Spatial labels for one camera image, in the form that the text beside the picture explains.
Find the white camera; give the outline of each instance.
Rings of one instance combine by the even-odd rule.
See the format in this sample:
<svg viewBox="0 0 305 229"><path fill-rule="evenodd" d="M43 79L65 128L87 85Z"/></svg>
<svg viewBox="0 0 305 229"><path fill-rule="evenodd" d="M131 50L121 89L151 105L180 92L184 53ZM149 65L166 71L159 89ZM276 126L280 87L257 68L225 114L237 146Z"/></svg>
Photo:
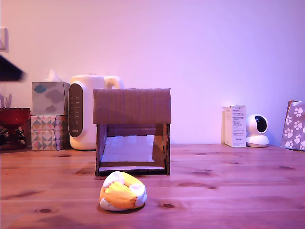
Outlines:
<svg viewBox="0 0 305 229"><path fill-rule="evenodd" d="M260 114L253 114L247 118L247 146L267 147L269 139L264 133L268 130L267 119Z"/></svg>

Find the light switch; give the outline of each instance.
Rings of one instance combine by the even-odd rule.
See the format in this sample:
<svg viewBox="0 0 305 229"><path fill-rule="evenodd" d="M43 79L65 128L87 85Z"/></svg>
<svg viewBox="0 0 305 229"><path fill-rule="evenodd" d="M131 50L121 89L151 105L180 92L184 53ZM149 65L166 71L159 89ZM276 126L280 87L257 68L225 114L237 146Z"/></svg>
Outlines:
<svg viewBox="0 0 305 229"><path fill-rule="evenodd" d="M0 50L7 50L8 44L8 30L7 28L0 28Z"/></svg>

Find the orange and white toy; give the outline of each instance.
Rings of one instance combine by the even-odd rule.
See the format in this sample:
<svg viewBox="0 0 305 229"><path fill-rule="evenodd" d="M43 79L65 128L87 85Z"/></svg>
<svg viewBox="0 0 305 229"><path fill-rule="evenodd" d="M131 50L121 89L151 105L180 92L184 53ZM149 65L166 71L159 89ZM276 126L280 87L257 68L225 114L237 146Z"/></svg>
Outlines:
<svg viewBox="0 0 305 229"><path fill-rule="evenodd" d="M146 199L145 185L137 178L119 171L106 177L100 192L100 206L108 211L140 208Z"/></svg>

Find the paw print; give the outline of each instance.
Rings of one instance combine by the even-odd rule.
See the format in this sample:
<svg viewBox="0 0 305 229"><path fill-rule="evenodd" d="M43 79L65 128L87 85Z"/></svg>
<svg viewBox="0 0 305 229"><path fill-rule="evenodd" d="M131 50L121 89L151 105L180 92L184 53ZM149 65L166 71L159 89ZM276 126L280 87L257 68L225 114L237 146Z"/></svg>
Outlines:
<svg viewBox="0 0 305 229"><path fill-rule="evenodd" d="M295 122L294 128L295 128L296 130L299 130L299 129L302 128L302 126L303 126L303 123L301 123L301 122L298 120L298 121Z"/></svg>
<svg viewBox="0 0 305 229"><path fill-rule="evenodd" d="M285 144L285 147L288 147L288 148L292 148L293 146L294 146L294 144L292 143L292 140L287 141L286 144Z"/></svg>
<svg viewBox="0 0 305 229"><path fill-rule="evenodd" d="M295 113L294 113L294 114L295 114L297 117L301 117L302 113L303 113L303 109L302 109L301 107L295 108Z"/></svg>
<svg viewBox="0 0 305 229"><path fill-rule="evenodd" d="M291 138L294 134L293 134L294 130L288 128L287 130L284 131L284 136Z"/></svg>
<svg viewBox="0 0 305 229"><path fill-rule="evenodd" d="M295 136L295 140L294 141L295 141L296 144L299 144L300 141L301 141L301 135Z"/></svg>
<svg viewBox="0 0 305 229"><path fill-rule="evenodd" d="M305 149L305 141L301 142L300 149Z"/></svg>
<svg viewBox="0 0 305 229"><path fill-rule="evenodd" d="M292 121L291 121L292 117L290 117L289 115L287 115L286 118L286 124L289 125Z"/></svg>
<svg viewBox="0 0 305 229"><path fill-rule="evenodd" d="M298 105L300 102L301 102L301 101L293 102L292 105L293 105L293 106L296 106L296 105Z"/></svg>

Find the electric kettle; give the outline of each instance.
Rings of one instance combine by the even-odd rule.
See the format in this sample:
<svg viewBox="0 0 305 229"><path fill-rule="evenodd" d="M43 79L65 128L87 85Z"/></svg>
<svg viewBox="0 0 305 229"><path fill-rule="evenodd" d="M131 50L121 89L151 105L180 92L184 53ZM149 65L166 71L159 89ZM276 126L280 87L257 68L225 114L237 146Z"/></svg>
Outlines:
<svg viewBox="0 0 305 229"><path fill-rule="evenodd" d="M93 74L72 77L69 87L70 144L77 150L96 149L96 124L93 124L93 90L123 88L118 76Z"/></svg>

